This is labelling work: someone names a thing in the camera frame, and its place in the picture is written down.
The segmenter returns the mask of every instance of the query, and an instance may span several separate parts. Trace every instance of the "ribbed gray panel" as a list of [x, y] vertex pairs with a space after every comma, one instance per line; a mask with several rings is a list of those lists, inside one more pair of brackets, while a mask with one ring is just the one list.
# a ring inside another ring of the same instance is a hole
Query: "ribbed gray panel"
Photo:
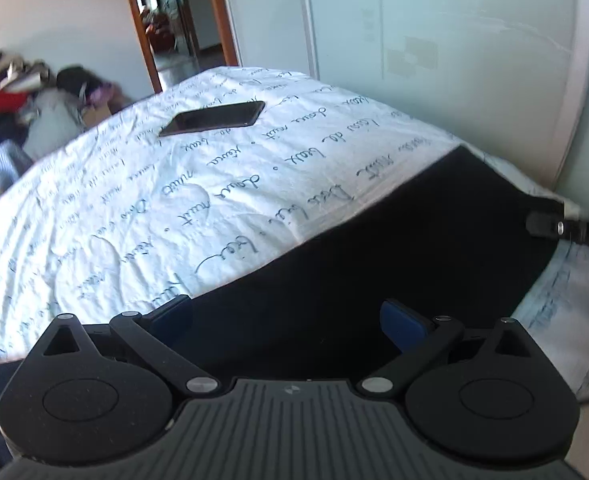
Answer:
[[85, 468], [20, 459], [0, 480], [577, 480], [563, 462], [522, 472], [454, 462], [425, 446], [389, 402], [343, 381], [239, 380], [229, 394], [192, 400], [157, 442]]

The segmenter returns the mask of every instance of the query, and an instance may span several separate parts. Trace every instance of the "phone screen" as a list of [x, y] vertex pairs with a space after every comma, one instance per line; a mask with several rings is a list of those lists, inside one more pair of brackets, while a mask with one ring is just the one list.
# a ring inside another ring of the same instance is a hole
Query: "phone screen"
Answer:
[[181, 112], [162, 129], [159, 137], [252, 126], [265, 106], [264, 101], [250, 101]]

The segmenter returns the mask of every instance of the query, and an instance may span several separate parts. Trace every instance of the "pile of clothes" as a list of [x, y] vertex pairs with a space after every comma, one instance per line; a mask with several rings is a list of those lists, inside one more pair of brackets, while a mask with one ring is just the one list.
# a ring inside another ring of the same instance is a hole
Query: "pile of clothes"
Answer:
[[107, 108], [119, 98], [112, 83], [81, 66], [54, 76], [43, 61], [0, 52], [0, 196], [33, 161], [93, 125], [82, 120], [85, 110]]

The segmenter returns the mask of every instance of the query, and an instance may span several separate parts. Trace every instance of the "bed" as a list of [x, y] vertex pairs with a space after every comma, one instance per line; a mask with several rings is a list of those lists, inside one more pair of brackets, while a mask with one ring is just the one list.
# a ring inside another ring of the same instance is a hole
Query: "bed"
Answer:
[[[266, 102], [254, 126], [157, 137], [180, 111], [248, 100]], [[24, 356], [62, 312], [102, 323], [246, 276], [461, 144], [368, 97], [262, 68], [213, 69], [137, 103], [0, 197], [0, 361]], [[468, 149], [520, 190], [553, 196]], [[559, 244], [514, 315], [589, 392], [589, 248]]]

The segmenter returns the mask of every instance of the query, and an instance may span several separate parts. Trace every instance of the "door frame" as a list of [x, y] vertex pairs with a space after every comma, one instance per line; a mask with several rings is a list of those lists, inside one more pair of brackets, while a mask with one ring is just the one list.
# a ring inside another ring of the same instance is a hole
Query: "door frame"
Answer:
[[[159, 79], [159, 73], [157, 72], [157, 67], [154, 63], [150, 42], [148, 41], [148, 38], [146, 38], [145, 30], [143, 29], [143, 22], [140, 18], [139, 7], [137, 6], [136, 0], [128, 0], [128, 2], [130, 3], [130, 12], [132, 13], [134, 28], [136, 29], [139, 44], [141, 45], [143, 59], [145, 60], [148, 74], [150, 75], [152, 88], [156, 94], [161, 93], [161, 80]], [[228, 9], [226, 8], [225, 0], [211, 0], [211, 2], [212, 9], [214, 10], [214, 19], [216, 21], [217, 29], [219, 31], [219, 38], [223, 48], [223, 59], [225, 59], [225, 63], [228, 66], [238, 66], [239, 61], [234, 47], [234, 37], [232, 34], [232, 27], [230, 26], [230, 16], [228, 15]]]

